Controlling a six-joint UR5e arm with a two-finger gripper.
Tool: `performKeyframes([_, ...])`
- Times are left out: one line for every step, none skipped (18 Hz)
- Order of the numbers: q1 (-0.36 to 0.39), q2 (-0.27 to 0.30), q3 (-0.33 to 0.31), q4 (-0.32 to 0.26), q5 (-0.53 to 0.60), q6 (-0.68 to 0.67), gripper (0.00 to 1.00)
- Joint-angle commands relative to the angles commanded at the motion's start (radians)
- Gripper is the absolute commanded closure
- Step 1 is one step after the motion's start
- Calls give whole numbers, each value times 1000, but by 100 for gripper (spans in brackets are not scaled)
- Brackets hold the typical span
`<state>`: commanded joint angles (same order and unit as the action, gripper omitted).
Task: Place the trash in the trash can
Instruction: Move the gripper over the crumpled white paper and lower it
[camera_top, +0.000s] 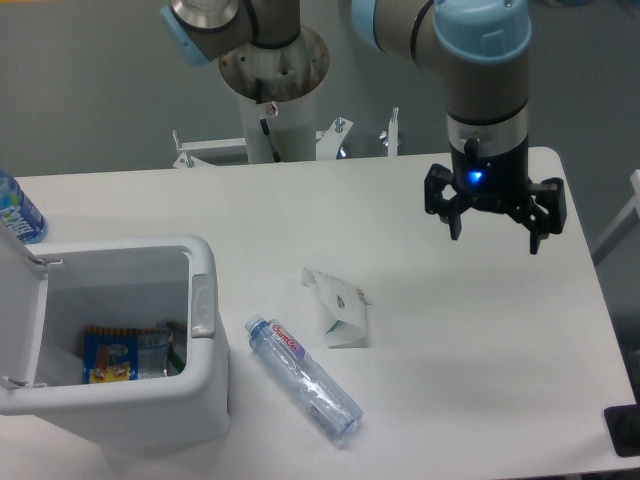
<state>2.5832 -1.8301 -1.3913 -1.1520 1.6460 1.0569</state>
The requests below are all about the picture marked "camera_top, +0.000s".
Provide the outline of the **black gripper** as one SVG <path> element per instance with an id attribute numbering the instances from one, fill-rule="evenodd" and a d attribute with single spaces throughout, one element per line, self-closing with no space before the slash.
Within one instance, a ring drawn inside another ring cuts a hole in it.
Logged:
<path id="1" fill-rule="evenodd" d="M 533 183 L 528 176 L 529 138 L 514 149 L 491 157 L 473 157 L 451 146 L 453 172 L 433 164 L 424 180 L 425 211 L 438 215 L 456 241 L 462 232 L 461 215 L 470 208 L 515 214 L 529 231 L 529 253 L 541 242 L 563 232 L 567 218 L 564 181 L 559 177 Z"/>

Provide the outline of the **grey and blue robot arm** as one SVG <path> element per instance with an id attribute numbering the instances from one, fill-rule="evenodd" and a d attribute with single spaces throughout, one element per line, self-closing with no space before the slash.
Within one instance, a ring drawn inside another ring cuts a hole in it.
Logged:
<path id="1" fill-rule="evenodd" d="M 161 19 L 193 65 L 215 62 L 238 96 L 252 163 L 317 158 L 314 94 L 330 64 L 297 1 L 170 1 Z M 503 214 L 537 251 L 566 221 L 564 184 L 528 172 L 528 47 L 524 1 L 354 1 L 356 32 L 435 74 L 444 94 L 451 165 L 433 165 L 424 208 L 452 238 L 464 212 Z"/>

